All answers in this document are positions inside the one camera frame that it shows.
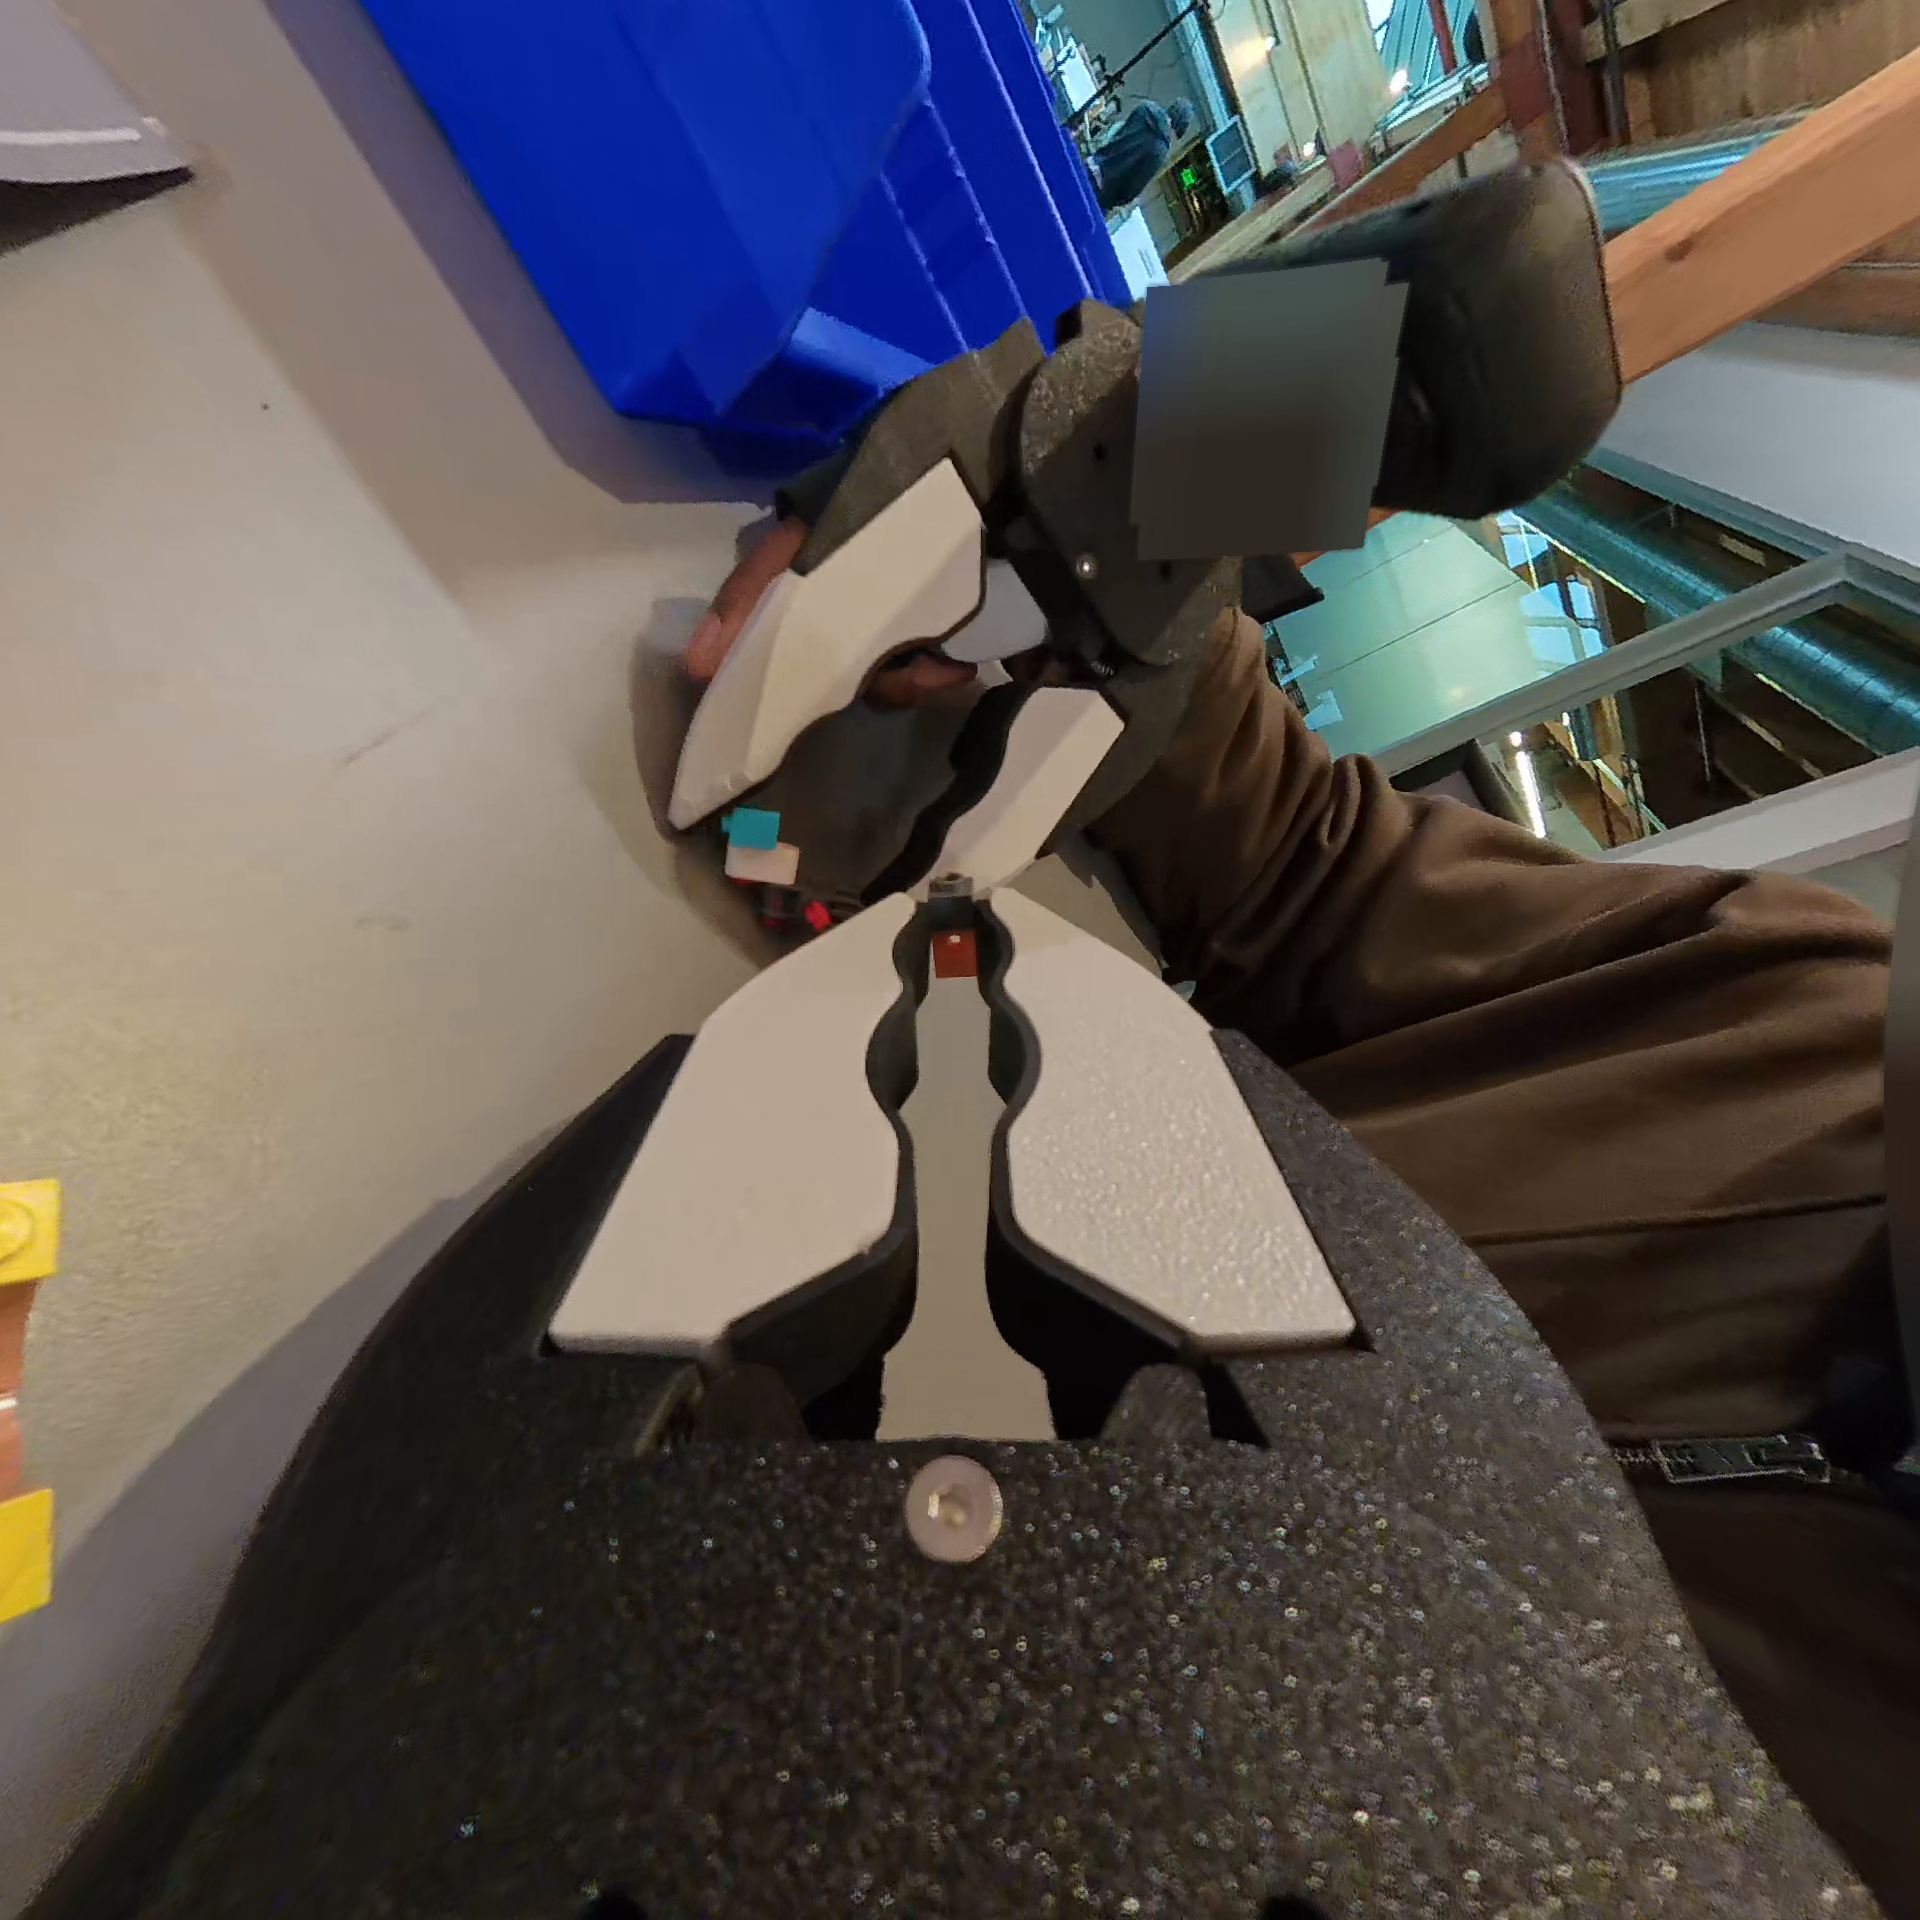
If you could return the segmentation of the multicoloured toy brick assembly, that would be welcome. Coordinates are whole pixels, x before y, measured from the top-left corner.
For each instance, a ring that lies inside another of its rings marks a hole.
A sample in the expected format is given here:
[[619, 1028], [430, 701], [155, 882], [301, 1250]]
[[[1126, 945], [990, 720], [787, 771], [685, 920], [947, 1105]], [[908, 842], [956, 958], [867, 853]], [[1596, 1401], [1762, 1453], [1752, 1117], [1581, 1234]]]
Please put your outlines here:
[[2, 1184], [2, 1623], [47, 1603], [55, 1501], [28, 1485], [21, 1389], [38, 1288], [61, 1265], [62, 1190], [54, 1178]]

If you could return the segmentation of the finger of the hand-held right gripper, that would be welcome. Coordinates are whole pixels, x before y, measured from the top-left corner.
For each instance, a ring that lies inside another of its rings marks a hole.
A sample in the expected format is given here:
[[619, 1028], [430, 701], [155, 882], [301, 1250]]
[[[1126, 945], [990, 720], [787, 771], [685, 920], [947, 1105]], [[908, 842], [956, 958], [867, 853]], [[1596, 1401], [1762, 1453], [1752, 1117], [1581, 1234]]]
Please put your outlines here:
[[1090, 686], [999, 685], [963, 726], [947, 787], [900, 851], [900, 894], [982, 899], [1043, 853], [1123, 720]]
[[985, 593], [985, 524], [954, 461], [928, 469], [828, 558], [780, 572], [692, 710], [669, 828], [689, 833], [759, 787], [883, 661], [946, 643]]

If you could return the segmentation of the grey instruction booklet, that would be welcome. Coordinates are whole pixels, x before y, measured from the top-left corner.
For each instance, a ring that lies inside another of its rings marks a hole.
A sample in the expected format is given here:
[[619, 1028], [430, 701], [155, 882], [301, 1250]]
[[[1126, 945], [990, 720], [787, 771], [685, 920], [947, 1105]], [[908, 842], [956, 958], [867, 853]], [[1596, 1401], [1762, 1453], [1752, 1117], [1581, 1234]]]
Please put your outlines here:
[[2, 182], [180, 178], [191, 163], [50, 2], [2, 4]]

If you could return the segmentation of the teal grey red brick assembly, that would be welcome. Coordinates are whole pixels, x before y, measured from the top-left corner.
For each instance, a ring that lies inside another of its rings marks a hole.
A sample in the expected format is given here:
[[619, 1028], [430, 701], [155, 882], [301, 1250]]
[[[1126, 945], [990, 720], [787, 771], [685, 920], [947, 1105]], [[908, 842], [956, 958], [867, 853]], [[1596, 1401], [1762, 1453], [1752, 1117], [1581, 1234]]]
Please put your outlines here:
[[743, 891], [754, 924], [780, 937], [808, 940], [833, 927], [833, 910], [799, 886], [802, 851], [780, 834], [780, 812], [736, 804], [723, 811], [723, 873]]

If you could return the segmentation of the silver air duct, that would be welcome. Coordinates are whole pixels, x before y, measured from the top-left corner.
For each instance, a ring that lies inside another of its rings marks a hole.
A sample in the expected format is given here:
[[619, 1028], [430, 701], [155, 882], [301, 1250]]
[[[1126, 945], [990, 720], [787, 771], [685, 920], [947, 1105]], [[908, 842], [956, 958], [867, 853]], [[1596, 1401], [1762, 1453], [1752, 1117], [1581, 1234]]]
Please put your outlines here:
[[1600, 229], [1615, 237], [1667, 209], [1807, 119], [1789, 112], [1587, 156]]
[[[1797, 558], [1603, 475], [1561, 481], [1519, 518], [1659, 626], [1786, 576]], [[1919, 744], [1915, 623], [1832, 600], [1742, 637], [1731, 666], [1873, 756]]]

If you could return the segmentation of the grey desk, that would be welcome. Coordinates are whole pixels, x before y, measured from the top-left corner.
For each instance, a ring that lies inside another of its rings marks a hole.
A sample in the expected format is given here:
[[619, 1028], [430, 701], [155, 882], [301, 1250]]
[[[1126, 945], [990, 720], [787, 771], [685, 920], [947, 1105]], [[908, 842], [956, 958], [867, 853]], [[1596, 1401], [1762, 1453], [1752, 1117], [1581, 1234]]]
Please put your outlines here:
[[359, 4], [62, 4], [194, 179], [4, 253], [4, 1917], [399, 1290], [765, 953], [656, 824], [770, 484], [623, 420]]

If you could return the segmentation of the wooden ceiling beam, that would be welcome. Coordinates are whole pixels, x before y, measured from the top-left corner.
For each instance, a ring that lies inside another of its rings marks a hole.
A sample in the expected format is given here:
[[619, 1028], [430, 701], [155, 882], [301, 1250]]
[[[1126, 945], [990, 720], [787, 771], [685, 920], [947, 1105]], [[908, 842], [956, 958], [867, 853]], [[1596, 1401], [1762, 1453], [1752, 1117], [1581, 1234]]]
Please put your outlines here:
[[1623, 383], [1657, 373], [1919, 218], [1919, 54], [1609, 241]]

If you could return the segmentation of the person's right hand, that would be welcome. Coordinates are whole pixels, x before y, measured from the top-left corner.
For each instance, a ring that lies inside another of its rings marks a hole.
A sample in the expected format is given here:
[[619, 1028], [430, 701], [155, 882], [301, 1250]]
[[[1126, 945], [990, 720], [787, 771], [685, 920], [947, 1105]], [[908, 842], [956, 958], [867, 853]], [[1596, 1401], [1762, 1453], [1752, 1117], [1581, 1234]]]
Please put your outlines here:
[[[683, 669], [689, 685], [702, 690], [713, 685], [748, 617], [792, 570], [806, 539], [806, 522], [793, 515], [776, 515], [743, 533], [732, 574], [685, 642]], [[979, 666], [954, 661], [938, 651], [900, 651], [869, 672], [857, 697], [877, 710], [918, 709], [979, 685], [982, 674]]]

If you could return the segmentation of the person's brown hooded jacket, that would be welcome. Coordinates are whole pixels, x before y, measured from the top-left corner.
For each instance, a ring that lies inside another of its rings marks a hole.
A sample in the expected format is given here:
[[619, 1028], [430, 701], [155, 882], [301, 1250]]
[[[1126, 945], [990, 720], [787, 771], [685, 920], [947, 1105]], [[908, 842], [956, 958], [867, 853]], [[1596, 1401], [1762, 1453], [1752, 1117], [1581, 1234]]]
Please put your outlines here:
[[1904, 1443], [1897, 1425], [1612, 1442], [1725, 1694], [1888, 1917], [1919, 1911]]

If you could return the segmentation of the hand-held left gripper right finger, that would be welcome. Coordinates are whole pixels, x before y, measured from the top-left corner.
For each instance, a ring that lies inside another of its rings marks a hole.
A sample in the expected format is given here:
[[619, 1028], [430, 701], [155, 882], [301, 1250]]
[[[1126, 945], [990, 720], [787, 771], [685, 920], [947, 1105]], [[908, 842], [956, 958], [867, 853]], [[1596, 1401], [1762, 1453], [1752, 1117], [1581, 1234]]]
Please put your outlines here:
[[1149, 1364], [1347, 1348], [1355, 1315], [1212, 1027], [1157, 974], [1022, 894], [982, 910], [988, 1288], [1052, 1411]]

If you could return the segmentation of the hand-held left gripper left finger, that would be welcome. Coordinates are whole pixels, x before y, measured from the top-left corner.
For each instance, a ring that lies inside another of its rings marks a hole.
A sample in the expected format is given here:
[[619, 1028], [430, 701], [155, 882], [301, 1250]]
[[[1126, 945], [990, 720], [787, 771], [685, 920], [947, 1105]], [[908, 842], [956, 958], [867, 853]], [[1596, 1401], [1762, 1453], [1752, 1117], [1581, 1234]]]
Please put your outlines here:
[[558, 1299], [562, 1354], [758, 1364], [842, 1394], [914, 1312], [920, 905], [894, 896], [721, 1004]]

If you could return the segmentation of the person's right forearm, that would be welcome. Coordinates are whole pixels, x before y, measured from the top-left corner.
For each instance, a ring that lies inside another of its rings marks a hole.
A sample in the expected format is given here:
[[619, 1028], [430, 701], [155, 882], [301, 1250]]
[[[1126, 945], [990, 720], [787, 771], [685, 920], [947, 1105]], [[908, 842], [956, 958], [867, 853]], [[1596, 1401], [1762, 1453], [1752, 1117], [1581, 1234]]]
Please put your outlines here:
[[1860, 902], [1405, 796], [1305, 728], [1241, 617], [1090, 836], [1197, 1011], [1442, 1217], [1600, 1428], [1904, 1451], [1893, 935]]

